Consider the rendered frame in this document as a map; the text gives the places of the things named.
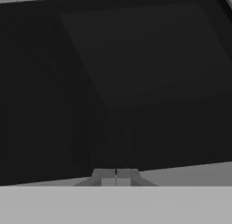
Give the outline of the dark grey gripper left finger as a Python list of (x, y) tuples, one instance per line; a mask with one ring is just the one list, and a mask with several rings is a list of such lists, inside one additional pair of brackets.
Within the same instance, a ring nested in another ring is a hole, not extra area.
[(77, 183), (77, 186), (115, 186), (115, 169), (95, 169), (88, 180)]

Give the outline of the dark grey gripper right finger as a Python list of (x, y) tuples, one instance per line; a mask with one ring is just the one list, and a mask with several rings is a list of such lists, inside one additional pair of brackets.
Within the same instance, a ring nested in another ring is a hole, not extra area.
[(117, 169), (116, 185), (156, 187), (156, 184), (143, 179), (138, 169)]

